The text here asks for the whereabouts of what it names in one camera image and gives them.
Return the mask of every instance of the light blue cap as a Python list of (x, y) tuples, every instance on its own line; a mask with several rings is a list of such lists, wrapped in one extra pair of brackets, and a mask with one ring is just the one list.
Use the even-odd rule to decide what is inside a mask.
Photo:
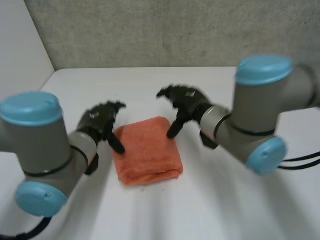
[(67, 203), (59, 189), (37, 181), (23, 182), (15, 192), (15, 201), (28, 214), (51, 218)]
[(255, 55), (240, 62), (235, 80), (242, 86), (263, 86), (283, 80), (293, 69), (293, 62), (289, 57)]
[(13, 125), (40, 127), (60, 120), (63, 111), (55, 95), (32, 91), (4, 100), (0, 105), (0, 117)]
[(258, 175), (266, 175), (279, 167), (286, 154), (285, 142), (280, 137), (274, 137), (257, 147), (245, 165)]

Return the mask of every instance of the orange towel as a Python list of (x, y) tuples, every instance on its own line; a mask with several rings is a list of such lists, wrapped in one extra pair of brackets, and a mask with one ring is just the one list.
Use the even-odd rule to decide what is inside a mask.
[(164, 117), (129, 124), (114, 134), (125, 154), (113, 151), (119, 179), (128, 186), (178, 178), (184, 167), (174, 139), (167, 138), (169, 121)]

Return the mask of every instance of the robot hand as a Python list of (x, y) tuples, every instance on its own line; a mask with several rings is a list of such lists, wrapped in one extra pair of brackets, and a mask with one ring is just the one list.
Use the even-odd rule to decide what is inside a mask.
[(185, 85), (168, 86), (156, 95), (157, 98), (165, 96), (171, 101), (173, 107), (178, 109), (176, 120), (167, 132), (167, 137), (172, 139), (178, 135), (184, 124), (195, 120), (200, 123), (201, 109), (208, 109), (213, 105), (208, 98), (198, 89)]
[(77, 131), (89, 134), (96, 144), (101, 140), (108, 141), (117, 153), (124, 154), (126, 150), (113, 133), (113, 129), (119, 110), (125, 107), (126, 105), (119, 101), (100, 104), (84, 113)]

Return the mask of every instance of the white table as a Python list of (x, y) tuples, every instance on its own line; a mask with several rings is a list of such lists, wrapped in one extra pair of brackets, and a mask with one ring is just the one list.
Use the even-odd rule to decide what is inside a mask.
[[(119, 113), (117, 128), (156, 116), (172, 122), (171, 104), (156, 100), (171, 83), (196, 85), (213, 102), (231, 108), (234, 72), (232, 67), (66, 69), (56, 72), (43, 91), (59, 98), (68, 132), (86, 109), (121, 100), (127, 109)], [(281, 115), (277, 133), (288, 144), (288, 158), (319, 151), (319, 120), (317, 109)], [(112, 151), (102, 143), (98, 171), (81, 179), (67, 206), (34, 239), (320, 239), (320, 166), (256, 176), (221, 147), (204, 148), (195, 123), (188, 123), (176, 142), (183, 175), (134, 187), (119, 182)], [(0, 158), (0, 233), (29, 231), (41, 219), (14, 202), (23, 173), (15, 155), (1, 153)]]

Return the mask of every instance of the black ring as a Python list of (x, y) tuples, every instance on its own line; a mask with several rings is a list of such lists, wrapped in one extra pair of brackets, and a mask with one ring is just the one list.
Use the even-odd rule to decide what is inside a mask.
[(217, 134), (218, 134), (218, 130), (221, 126), (221, 124), (224, 123), (225, 120), (227, 120), (228, 118), (231, 117), (231, 114), (229, 115), (225, 115), (223, 118), (221, 118), (221, 120), (218, 122), (218, 124), (215, 126), (214, 132), (213, 132), (213, 137), (216, 140), (217, 139)]
[(237, 126), (235, 126), (233, 123), (230, 124), (234, 129), (238, 130), (239, 132), (249, 135), (249, 136), (255, 136), (255, 137), (267, 137), (270, 136), (272, 134), (274, 134), (276, 132), (275, 129), (270, 130), (270, 131), (263, 131), (263, 132), (253, 132), (253, 131), (248, 131), (248, 130), (244, 130), (241, 129)]
[(28, 177), (42, 178), (42, 177), (60, 172), (62, 169), (66, 168), (69, 165), (69, 163), (71, 163), (71, 161), (72, 161), (72, 157), (70, 157), (70, 159), (68, 161), (66, 161), (62, 166), (55, 168), (55, 169), (48, 171), (48, 172), (41, 172), (41, 173), (30, 173), (27, 171), (23, 171), (23, 172)]
[(76, 150), (78, 153), (80, 153), (82, 155), (82, 157), (84, 158), (84, 160), (86, 161), (86, 165), (87, 166), (89, 165), (89, 160), (88, 160), (87, 155), (80, 148), (71, 145), (71, 149)]
[(305, 107), (307, 109), (314, 103), (314, 101), (317, 97), (317, 89), (318, 89), (317, 76), (316, 76), (314, 70), (308, 65), (298, 64), (297, 67), (300, 67), (302, 70), (304, 70), (310, 76), (310, 80), (312, 83), (313, 92), (312, 92), (312, 95), (311, 95), (311, 97)]
[[(71, 147), (71, 149), (79, 152), (83, 156), (83, 158), (86, 161), (86, 165), (88, 166), (89, 161), (88, 161), (87, 155), (81, 149), (77, 148), (76, 146), (71, 145), (70, 147)], [(46, 177), (48, 175), (52, 175), (52, 174), (56, 174), (57, 172), (60, 172), (61, 170), (65, 169), (71, 163), (71, 161), (72, 161), (72, 157), (70, 157), (70, 159), (68, 161), (66, 161), (62, 166), (55, 168), (55, 169), (48, 171), (48, 172), (41, 172), (41, 173), (30, 173), (27, 171), (23, 171), (23, 172), (28, 177), (42, 178), (42, 177)]]

